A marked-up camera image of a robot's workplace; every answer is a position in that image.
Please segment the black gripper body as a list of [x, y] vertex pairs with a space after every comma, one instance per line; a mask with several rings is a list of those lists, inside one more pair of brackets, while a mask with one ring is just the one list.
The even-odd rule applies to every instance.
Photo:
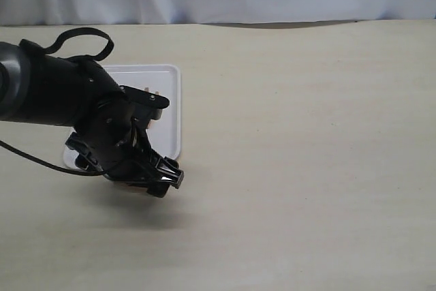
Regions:
[[146, 182], [144, 163], [152, 151], [146, 134], [150, 121], [138, 121], [134, 110], [130, 100], [111, 100], [92, 107], [74, 125], [74, 133], [102, 167], [87, 173], [100, 173], [112, 181]]

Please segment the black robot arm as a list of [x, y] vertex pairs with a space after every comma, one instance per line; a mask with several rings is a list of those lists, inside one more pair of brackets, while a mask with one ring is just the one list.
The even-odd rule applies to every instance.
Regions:
[[72, 127], [70, 174], [103, 176], [161, 198], [184, 173], [153, 149], [147, 128], [168, 98], [118, 84], [90, 56], [62, 59], [28, 40], [1, 43], [1, 120]]

